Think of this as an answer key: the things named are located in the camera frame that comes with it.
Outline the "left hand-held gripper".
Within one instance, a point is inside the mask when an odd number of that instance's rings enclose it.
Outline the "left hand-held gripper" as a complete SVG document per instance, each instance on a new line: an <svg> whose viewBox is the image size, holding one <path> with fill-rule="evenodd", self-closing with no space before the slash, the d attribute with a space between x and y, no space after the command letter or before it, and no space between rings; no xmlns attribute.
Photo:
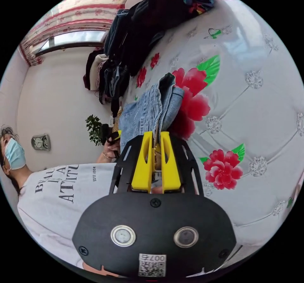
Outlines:
<svg viewBox="0 0 304 283"><path fill-rule="evenodd" d="M101 145L105 145L106 141L109 142L111 138L112 141L118 141L121 138L122 131L119 130L119 113L116 118L110 117L111 124L102 124L100 128L100 140Z"/></svg>

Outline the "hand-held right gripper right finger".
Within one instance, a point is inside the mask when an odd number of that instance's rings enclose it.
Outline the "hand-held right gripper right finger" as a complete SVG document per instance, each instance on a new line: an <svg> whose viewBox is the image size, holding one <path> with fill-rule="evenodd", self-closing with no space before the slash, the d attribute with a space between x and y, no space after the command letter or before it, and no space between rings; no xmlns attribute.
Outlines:
<svg viewBox="0 0 304 283"><path fill-rule="evenodd" d="M180 191L181 181L169 132L161 132L162 192Z"/></svg>

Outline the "person's right hand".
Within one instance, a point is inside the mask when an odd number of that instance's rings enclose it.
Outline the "person's right hand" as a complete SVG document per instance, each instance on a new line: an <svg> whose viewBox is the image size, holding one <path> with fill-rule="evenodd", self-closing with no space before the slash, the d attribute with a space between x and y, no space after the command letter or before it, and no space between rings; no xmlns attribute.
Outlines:
<svg viewBox="0 0 304 283"><path fill-rule="evenodd" d="M99 275L103 275L103 276L112 276L112 277L118 277L118 278L126 278L124 276L120 276L118 274L106 271L104 269L104 266L101 266L101 270L97 270L97 269L95 269L95 268L87 265L85 262L83 262L83 269L86 270L86 271L89 271L89 272L93 272L93 273L96 273L96 274L99 274Z"/></svg>

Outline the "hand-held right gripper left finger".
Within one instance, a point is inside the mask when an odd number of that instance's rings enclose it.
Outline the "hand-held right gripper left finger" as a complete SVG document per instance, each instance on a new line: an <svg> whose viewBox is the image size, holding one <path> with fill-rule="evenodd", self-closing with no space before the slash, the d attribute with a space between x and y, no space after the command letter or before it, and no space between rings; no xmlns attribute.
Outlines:
<svg viewBox="0 0 304 283"><path fill-rule="evenodd" d="M134 191L150 191L153 174L153 132L145 132L140 146L131 187Z"/></svg>

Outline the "person's left hand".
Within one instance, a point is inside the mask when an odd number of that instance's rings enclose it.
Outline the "person's left hand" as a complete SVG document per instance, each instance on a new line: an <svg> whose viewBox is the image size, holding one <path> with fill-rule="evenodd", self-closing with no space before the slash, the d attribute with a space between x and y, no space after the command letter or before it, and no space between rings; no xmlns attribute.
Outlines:
<svg viewBox="0 0 304 283"><path fill-rule="evenodd" d="M104 163L112 162L112 160L116 158L117 154L120 155L120 141L116 141L114 143L106 141L102 153L103 162Z"/></svg>

